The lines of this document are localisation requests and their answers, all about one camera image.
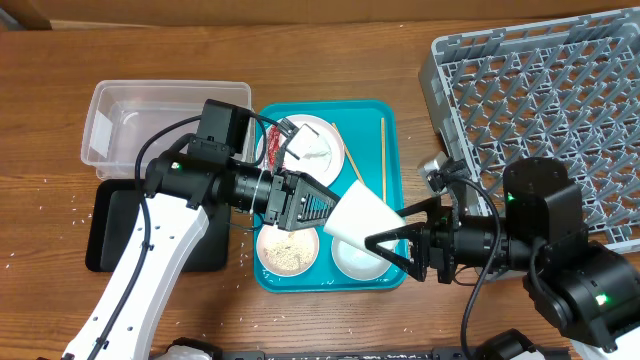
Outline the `white napkin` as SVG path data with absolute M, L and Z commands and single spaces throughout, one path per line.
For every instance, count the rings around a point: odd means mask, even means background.
M 307 149 L 306 153 L 299 157 L 299 161 L 312 163 L 314 166 L 327 167 L 331 162 L 331 146 L 323 134 L 320 134 Z

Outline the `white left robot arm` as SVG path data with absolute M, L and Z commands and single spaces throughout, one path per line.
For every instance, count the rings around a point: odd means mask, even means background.
M 317 142 L 308 125 L 274 121 L 237 105 L 207 100 L 194 133 L 179 137 L 148 164 L 138 156 L 139 213 L 126 248 L 90 318 L 63 352 L 66 359 L 146 359 L 168 298 L 186 260 L 220 206 L 263 225 L 298 231 L 326 223 L 339 196 L 312 176 L 283 166 Z M 250 122 L 284 138 L 274 167 L 234 156 Z

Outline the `red snack wrapper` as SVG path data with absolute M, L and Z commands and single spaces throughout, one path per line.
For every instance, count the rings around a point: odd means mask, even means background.
M 269 128 L 268 132 L 268 142 L 267 142 L 267 150 L 268 150 L 268 161 L 267 166 L 270 170 L 275 168 L 275 164 L 277 161 L 277 154 L 280 149 L 280 137 L 281 133 L 276 125 L 272 125 Z

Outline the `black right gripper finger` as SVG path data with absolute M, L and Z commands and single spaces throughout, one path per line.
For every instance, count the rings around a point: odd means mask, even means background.
M 365 247 L 370 252 L 389 261 L 418 282 L 426 280 L 426 242 L 425 223 L 414 223 L 399 228 L 373 234 L 365 238 Z M 393 240 L 406 240 L 408 257 L 402 257 L 389 250 L 384 243 Z
M 400 217 L 407 217 L 424 212 L 427 218 L 447 216 L 451 212 L 451 206 L 444 206 L 440 196 L 431 197 L 397 211 Z

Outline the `pink bowl with rice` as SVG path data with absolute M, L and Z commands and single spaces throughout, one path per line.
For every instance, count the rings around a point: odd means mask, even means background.
M 319 253 L 319 237 L 313 228 L 287 232 L 263 226 L 256 240 L 256 253 L 269 272 L 294 277 L 306 272 Z

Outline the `white paper cup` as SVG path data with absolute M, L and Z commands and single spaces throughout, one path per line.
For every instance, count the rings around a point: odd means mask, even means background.
M 365 238 L 406 224 L 362 182 L 356 180 L 344 193 L 324 225 L 324 232 L 376 258 Z

